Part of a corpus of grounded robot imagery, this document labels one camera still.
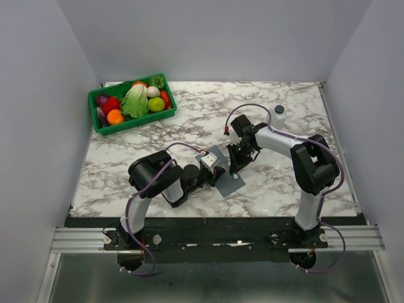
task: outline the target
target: marble surface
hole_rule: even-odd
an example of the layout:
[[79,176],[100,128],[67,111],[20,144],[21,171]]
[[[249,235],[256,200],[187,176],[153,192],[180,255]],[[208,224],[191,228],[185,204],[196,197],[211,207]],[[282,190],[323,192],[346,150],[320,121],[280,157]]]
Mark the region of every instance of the marble surface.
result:
[[[228,155],[224,123],[229,112],[243,103],[267,107],[282,104],[288,114],[283,130],[296,135],[322,134],[336,151],[315,83],[169,82],[169,86],[178,105],[174,117],[110,136],[93,131],[71,210],[73,217],[122,216],[129,197],[129,165],[173,141],[186,141],[201,148],[218,145]],[[252,123],[259,123],[266,116],[258,107],[244,107],[238,112],[241,113]],[[174,146],[170,154],[182,166],[197,164],[195,152],[183,146]],[[263,150],[240,175],[246,185],[224,199],[217,189],[205,186],[182,206],[171,208],[160,195],[153,199],[147,216],[280,217],[297,213],[300,187],[289,158]],[[328,196],[322,215],[355,215],[347,182]]]

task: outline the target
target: gray cloth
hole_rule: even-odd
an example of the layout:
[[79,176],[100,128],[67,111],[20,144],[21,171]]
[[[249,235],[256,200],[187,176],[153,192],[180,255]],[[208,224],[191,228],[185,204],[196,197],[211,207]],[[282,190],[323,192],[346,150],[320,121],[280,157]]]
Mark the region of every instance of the gray cloth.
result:
[[[214,154],[219,159],[218,166],[227,167],[229,160],[226,156],[219,150],[217,145],[208,149],[208,152]],[[199,162],[202,158],[202,155],[198,155],[195,157]],[[234,193],[236,190],[242,188],[246,183],[239,176],[237,180],[234,180],[233,176],[229,174],[229,168],[226,168],[226,172],[219,177],[217,180],[215,187],[222,195],[223,198],[226,198],[228,195]]]

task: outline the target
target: basket of vegetables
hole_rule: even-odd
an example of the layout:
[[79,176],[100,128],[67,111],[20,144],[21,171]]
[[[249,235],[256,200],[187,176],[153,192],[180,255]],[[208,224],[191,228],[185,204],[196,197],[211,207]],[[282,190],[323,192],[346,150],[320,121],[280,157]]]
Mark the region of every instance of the basket of vegetables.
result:
[[104,136],[172,117],[177,110],[164,74],[88,94],[94,130]]

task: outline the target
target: white container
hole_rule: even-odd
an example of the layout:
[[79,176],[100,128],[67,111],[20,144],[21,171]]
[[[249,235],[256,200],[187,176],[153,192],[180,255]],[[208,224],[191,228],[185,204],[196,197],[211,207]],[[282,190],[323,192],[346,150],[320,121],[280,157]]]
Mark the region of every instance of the white container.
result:
[[[285,108],[282,105],[274,104],[270,107],[270,113],[272,116],[271,126],[273,128],[281,130],[285,124],[288,115],[285,112]],[[269,115],[266,115],[265,121],[268,123],[270,119]]]

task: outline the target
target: white wall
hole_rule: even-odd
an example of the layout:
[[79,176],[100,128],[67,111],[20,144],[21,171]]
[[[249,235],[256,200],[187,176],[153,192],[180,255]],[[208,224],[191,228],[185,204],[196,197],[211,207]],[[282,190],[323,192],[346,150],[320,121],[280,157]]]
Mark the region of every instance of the white wall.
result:
[[379,224],[404,298],[404,2],[375,0],[325,93],[359,202]]
[[0,41],[0,302],[35,302],[98,81],[53,0],[1,1]]
[[371,0],[58,0],[95,74],[324,81]]

